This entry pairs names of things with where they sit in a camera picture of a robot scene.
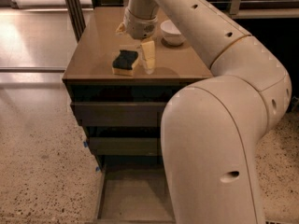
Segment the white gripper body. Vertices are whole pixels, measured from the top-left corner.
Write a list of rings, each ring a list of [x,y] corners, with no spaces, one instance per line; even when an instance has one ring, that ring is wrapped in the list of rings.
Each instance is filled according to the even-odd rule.
[[[125,32],[132,39],[142,40],[151,37],[156,31],[157,22],[156,16],[151,19],[140,19],[128,7],[125,9],[123,17]]]

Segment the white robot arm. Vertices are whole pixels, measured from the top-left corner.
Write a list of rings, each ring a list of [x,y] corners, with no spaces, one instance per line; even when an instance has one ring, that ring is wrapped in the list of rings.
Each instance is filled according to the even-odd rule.
[[[129,0],[124,31],[152,36],[162,10],[212,77],[177,92],[161,124],[177,224],[265,224],[255,147],[285,114],[289,74],[254,36],[206,0]]]

